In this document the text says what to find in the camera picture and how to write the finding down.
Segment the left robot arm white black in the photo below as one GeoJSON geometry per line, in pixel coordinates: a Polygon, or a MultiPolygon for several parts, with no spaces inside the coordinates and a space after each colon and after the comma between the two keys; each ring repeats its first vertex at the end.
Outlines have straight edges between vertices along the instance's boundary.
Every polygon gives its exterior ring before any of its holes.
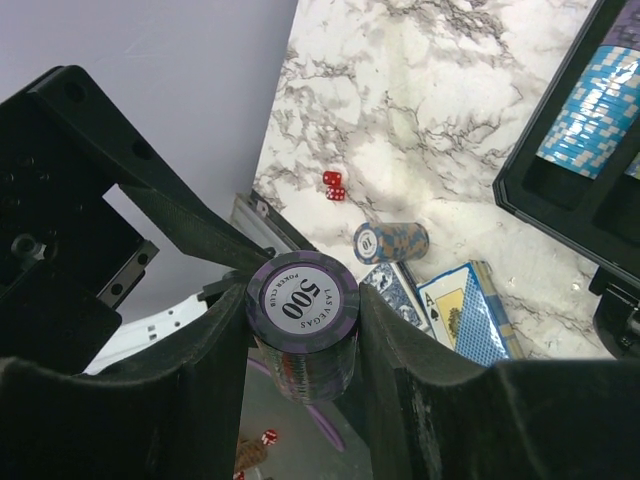
{"type": "Polygon", "coordinates": [[[1,105],[1,353],[94,374],[184,328],[191,295],[124,323],[157,247],[107,201],[118,188],[183,254],[250,274],[267,252],[211,211],[91,76],[57,66],[1,105]]]}

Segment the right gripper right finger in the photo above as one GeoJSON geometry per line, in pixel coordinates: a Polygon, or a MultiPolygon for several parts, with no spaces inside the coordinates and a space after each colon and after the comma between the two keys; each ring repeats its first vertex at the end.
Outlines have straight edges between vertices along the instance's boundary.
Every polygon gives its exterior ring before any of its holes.
{"type": "Polygon", "coordinates": [[[635,479],[635,360],[482,367],[360,289],[359,349],[378,479],[635,479]]]}

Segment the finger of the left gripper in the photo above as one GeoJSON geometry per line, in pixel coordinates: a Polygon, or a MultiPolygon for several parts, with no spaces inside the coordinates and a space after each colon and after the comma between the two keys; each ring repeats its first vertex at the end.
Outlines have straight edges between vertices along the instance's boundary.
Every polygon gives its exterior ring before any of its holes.
{"type": "Polygon", "coordinates": [[[187,206],[157,190],[120,184],[123,193],[185,255],[254,273],[271,256],[206,206],[187,206]]]}

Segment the purple 500 chip stack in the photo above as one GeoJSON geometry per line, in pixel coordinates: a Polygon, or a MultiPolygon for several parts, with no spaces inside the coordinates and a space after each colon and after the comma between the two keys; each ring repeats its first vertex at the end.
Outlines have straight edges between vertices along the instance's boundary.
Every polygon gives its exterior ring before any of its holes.
{"type": "Polygon", "coordinates": [[[281,254],[257,270],[245,299],[256,344],[286,398],[311,405],[347,390],[360,295],[346,266],[317,251],[281,254]]]}

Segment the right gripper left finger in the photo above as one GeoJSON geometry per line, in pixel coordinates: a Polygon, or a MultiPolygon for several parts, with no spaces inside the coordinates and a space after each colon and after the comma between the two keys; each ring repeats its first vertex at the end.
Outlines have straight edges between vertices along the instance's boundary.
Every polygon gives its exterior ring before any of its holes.
{"type": "Polygon", "coordinates": [[[1,362],[5,479],[229,479],[248,353],[243,285],[103,373],[1,362]]]}

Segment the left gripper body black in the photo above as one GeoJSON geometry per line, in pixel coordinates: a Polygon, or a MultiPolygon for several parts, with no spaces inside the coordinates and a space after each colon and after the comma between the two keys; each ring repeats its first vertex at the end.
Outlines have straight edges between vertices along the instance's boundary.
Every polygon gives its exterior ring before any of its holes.
{"type": "Polygon", "coordinates": [[[57,66],[1,105],[1,353],[67,375],[121,326],[157,254],[106,201],[114,179],[80,135],[98,94],[57,66]]]}

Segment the blue tan 10 chip stack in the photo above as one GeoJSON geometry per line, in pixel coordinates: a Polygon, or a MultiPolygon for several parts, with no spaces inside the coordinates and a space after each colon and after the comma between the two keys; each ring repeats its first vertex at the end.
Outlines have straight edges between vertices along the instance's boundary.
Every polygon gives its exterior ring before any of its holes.
{"type": "Polygon", "coordinates": [[[417,260],[429,246],[429,234],[417,222],[365,222],[353,236],[354,254],[365,265],[417,260]]]}

